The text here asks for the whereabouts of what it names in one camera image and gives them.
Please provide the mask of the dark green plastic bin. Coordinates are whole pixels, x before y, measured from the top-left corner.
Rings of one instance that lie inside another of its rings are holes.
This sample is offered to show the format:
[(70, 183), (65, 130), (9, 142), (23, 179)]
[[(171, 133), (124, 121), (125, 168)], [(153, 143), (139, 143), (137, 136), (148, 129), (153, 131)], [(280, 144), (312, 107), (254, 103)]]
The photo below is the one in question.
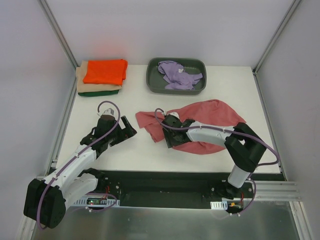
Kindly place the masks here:
[(148, 63), (146, 84), (157, 94), (198, 95), (206, 88), (207, 71), (198, 59), (156, 57)]

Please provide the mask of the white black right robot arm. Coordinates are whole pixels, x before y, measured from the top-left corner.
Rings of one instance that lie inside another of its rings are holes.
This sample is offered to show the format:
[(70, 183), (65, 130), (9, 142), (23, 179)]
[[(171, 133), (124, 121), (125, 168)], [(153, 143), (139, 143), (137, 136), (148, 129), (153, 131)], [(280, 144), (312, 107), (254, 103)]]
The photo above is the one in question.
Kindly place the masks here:
[(186, 143), (207, 143), (226, 149), (234, 166), (226, 182), (215, 187), (222, 198), (234, 199), (243, 191), (243, 184), (252, 174), (266, 151), (263, 141), (245, 123), (236, 126), (215, 126), (187, 119), (184, 122), (168, 114), (160, 122), (169, 148)]

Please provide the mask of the dark green folded t shirt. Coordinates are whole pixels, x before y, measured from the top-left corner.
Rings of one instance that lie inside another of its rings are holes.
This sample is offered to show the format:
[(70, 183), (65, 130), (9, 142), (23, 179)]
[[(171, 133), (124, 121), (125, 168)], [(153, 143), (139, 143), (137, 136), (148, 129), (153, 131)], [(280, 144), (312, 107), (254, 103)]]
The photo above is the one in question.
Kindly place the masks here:
[(119, 90), (111, 90), (111, 91), (79, 92), (78, 95), (81, 97), (102, 97), (102, 96), (117, 95), (118, 93), (119, 93)]

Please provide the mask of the orange folded t shirt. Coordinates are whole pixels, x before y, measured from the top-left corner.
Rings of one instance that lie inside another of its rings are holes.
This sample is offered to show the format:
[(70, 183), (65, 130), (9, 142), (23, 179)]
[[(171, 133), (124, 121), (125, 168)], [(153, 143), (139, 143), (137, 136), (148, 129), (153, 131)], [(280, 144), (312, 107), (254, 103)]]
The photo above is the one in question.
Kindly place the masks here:
[(125, 59), (89, 60), (83, 83), (122, 86), (127, 67)]

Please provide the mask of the aluminium frame post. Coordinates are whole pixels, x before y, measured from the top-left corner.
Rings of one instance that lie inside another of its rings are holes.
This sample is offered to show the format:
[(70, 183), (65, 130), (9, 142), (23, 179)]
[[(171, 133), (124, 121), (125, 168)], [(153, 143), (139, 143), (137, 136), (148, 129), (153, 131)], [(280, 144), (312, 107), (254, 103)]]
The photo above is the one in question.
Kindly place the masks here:
[(266, 61), (267, 57), (270, 55), (272, 49), (275, 47), (278, 39), (281, 37), (282, 33), (286, 29), (287, 25), (293, 18), (294, 14), (296, 13), (297, 9), (301, 5), (303, 0), (293, 0), (290, 4), (288, 10), (286, 11), (284, 17), (280, 21), (278, 27), (276, 28), (274, 34), (272, 35), (270, 41), (268, 42), (265, 50), (263, 51), (261, 57), (259, 58), (257, 64), (252, 69), (253, 75), (256, 76), (261, 67), (263, 66), (264, 62)]
[(72, 50), (54, 16), (53, 11), (51, 10), (51, 7), (48, 4), (47, 0), (38, 0), (37, 1), (39, 6), (41, 7), (45, 17), (47, 18), (57, 40), (59, 41), (65, 55), (67, 56), (69, 62), (71, 63), (72, 67), (76, 69), (78, 67), (78, 63), (76, 61), (76, 58), (74, 54), (72, 53)]

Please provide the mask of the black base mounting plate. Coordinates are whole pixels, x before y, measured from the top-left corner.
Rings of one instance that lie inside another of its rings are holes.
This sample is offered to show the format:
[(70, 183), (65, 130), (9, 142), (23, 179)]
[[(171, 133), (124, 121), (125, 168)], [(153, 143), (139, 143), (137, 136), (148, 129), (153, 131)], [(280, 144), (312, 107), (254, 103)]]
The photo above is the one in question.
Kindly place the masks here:
[(119, 207), (209, 209), (222, 200), (227, 172), (103, 170), (97, 193), (114, 195)]

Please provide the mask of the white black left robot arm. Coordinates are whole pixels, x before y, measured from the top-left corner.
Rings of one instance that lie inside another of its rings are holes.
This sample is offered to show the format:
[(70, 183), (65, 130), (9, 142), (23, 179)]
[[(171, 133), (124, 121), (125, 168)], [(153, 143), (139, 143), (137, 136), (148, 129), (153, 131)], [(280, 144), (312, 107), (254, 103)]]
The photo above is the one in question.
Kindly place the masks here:
[(102, 114), (63, 165), (42, 180), (35, 178), (29, 183), (23, 214), (36, 221), (40, 229), (55, 228), (68, 208), (87, 193), (108, 193), (107, 175), (89, 165), (109, 147), (136, 135), (125, 116), (119, 120), (124, 128), (111, 114)]

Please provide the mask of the left aluminium frame post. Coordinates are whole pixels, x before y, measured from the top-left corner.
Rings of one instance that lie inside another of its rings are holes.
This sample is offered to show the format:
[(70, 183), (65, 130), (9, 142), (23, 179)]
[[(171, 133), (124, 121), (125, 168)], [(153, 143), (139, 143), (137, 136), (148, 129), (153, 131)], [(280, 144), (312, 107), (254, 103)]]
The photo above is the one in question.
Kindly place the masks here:
[(78, 67), (78, 63), (76, 61), (76, 58), (74, 54), (72, 53), (72, 50), (54, 16), (53, 11), (51, 10), (51, 7), (48, 4), (47, 0), (38, 0), (37, 1), (39, 6), (41, 7), (45, 17), (47, 18), (57, 40), (59, 41), (65, 55), (67, 56), (69, 62), (71, 63), (72, 67), (76, 69)]

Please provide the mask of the lavender crumpled t shirt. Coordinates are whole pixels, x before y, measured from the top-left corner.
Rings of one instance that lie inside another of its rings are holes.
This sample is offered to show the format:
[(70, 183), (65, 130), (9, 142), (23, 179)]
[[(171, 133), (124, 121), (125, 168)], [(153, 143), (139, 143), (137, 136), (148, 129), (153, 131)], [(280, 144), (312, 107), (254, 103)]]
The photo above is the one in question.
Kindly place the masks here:
[(158, 62), (157, 69), (167, 82), (166, 90), (194, 90), (194, 85), (203, 78), (202, 73), (189, 74), (183, 65), (172, 60)]

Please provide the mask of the pink t shirt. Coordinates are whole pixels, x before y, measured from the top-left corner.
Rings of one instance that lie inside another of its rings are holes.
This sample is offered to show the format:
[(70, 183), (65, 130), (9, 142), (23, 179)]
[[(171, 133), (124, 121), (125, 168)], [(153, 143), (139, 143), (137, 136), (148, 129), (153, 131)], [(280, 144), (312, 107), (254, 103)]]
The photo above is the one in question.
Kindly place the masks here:
[[(221, 127), (236, 126), (238, 123), (246, 122), (227, 103), (217, 99), (195, 102), (182, 108), (169, 110), (168, 112), (178, 113), (181, 121), (191, 119), (204, 124)], [(139, 128), (144, 128), (155, 143), (165, 139), (162, 127), (156, 120), (156, 117), (161, 121), (164, 120), (165, 117), (162, 113), (158, 112), (157, 115), (155, 115), (155, 113), (151, 111), (139, 111), (135, 114), (135, 117)], [(196, 155), (209, 155), (218, 153), (225, 148), (205, 142), (188, 142), (174, 146), (173, 149)]]

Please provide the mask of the beige folded t shirt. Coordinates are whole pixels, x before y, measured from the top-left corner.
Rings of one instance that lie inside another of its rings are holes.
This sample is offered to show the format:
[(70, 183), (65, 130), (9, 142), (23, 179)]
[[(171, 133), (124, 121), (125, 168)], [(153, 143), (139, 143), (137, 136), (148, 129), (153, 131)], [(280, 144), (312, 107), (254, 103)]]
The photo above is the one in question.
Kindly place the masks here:
[(75, 76), (77, 80), (76, 89), (79, 93), (117, 91), (122, 88), (121, 85), (114, 85), (114, 84), (84, 83), (84, 78), (87, 75), (87, 70), (88, 70), (88, 61), (82, 61), (81, 65), (77, 67), (75, 70)]

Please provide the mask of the right aluminium frame post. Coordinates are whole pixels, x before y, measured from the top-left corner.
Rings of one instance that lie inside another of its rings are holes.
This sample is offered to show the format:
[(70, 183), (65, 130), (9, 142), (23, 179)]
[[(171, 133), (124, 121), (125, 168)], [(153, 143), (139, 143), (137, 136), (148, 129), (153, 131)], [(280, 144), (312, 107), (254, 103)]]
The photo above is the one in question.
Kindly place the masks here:
[(257, 64), (252, 69), (253, 75), (256, 76), (261, 67), (263, 66), (264, 62), (266, 61), (267, 57), (270, 55), (272, 49), (275, 47), (278, 39), (281, 37), (282, 33), (286, 29), (287, 25), (293, 18), (294, 14), (296, 13), (297, 9), (301, 5), (303, 0), (293, 0), (290, 4), (288, 10), (286, 11), (284, 17), (280, 21), (278, 27), (276, 28), (274, 34), (272, 35), (270, 41), (268, 42), (265, 50), (263, 51), (261, 57), (259, 58)]

